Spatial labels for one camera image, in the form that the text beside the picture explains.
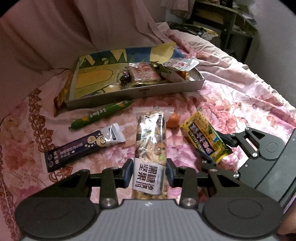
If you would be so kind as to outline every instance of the gray wall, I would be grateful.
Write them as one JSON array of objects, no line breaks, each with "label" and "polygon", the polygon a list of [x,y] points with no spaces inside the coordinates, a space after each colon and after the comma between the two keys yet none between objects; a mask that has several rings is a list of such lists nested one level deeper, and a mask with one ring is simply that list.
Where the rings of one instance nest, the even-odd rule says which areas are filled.
[{"label": "gray wall", "polygon": [[296,16],[278,0],[250,1],[261,41],[248,65],[296,107]]}]

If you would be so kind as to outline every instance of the metal bolt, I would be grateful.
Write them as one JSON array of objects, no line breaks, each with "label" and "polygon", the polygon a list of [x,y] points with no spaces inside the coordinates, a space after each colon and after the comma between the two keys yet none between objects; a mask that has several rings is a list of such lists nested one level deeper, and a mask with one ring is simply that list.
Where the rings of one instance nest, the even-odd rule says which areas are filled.
[{"label": "metal bolt", "polygon": [[193,206],[196,204],[196,200],[191,197],[185,198],[182,200],[182,203],[183,203],[183,205],[190,207],[190,206]]},{"label": "metal bolt", "polygon": [[103,199],[101,205],[104,207],[112,207],[115,205],[116,201],[113,198],[105,198]]}]

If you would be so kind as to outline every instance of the nut bar package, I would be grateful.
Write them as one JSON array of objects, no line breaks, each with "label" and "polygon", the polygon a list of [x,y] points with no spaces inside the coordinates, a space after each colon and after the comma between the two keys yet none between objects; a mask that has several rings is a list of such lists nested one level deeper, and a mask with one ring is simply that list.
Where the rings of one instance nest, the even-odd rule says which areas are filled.
[{"label": "nut bar package", "polygon": [[215,129],[200,111],[186,120],[181,130],[195,148],[200,149],[218,163],[222,158],[232,153],[221,140]]},{"label": "nut bar package", "polygon": [[161,77],[150,63],[131,63],[128,66],[132,85],[156,84]]},{"label": "nut bar package", "polygon": [[79,158],[124,141],[119,125],[114,123],[66,145],[41,153],[43,171],[53,172]]},{"label": "nut bar package", "polygon": [[133,164],[133,198],[166,199],[166,126],[174,108],[134,107],[138,127]]}]

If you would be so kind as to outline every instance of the bed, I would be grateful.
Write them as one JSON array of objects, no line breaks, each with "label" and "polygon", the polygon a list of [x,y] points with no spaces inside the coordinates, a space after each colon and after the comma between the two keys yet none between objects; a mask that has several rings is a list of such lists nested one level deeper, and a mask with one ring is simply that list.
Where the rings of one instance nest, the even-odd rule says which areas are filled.
[{"label": "bed", "polygon": [[[134,106],[174,107],[180,115],[180,122],[201,108],[213,127],[222,133],[242,132],[250,126],[287,142],[296,127],[296,109],[276,90],[252,73],[247,65],[236,61],[208,41],[170,30],[166,23],[160,24],[158,28],[176,42],[182,51],[200,60],[198,70],[206,79],[203,88],[197,92],[137,99],[122,112],[75,132],[68,129],[71,122],[96,108],[73,110],[54,117],[53,99],[62,89],[69,70],[36,88],[0,125],[0,240],[20,238],[14,210],[24,198],[80,169],[98,173],[111,166],[120,167],[127,158],[133,158],[137,125],[132,113]],[[41,152],[115,122],[125,135],[125,143],[89,155],[57,171],[43,173]],[[179,128],[168,129],[167,143],[168,157],[177,166],[190,166],[198,170],[197,157]],[[224,158],[219,166],[234,171],[246,160],[246,155],[239,147],[233,148],[233,154]],[[169,198],[178,199],[181,189],[169,188],[168,194]],[[118,189],[119,201],[130,196],[130,187]],[[91,200],[98,202],[98,197],[99,188],[95,188]]]}]

